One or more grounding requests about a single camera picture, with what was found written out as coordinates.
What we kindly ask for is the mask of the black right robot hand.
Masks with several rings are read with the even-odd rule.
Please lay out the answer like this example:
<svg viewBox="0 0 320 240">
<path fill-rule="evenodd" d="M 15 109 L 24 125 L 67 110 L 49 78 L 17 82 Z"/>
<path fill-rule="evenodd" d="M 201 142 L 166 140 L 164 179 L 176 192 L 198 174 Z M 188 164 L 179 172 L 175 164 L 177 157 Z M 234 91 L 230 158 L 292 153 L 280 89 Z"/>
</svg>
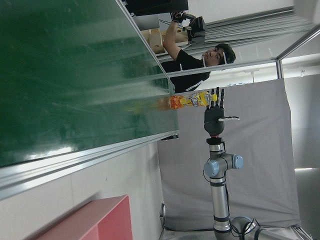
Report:
<svg viewBox="0 0 320 240">
<path fill-rule="evenodd" d="M 211 90 L 214 98 L 204 112 L 204 129 L 211 138 L 218 137 L 224 130 L 225 122 L 239 120 L 238 116 L 225 116 L 224 96 L 225 91 L 219 87 Z"/>
</svg>

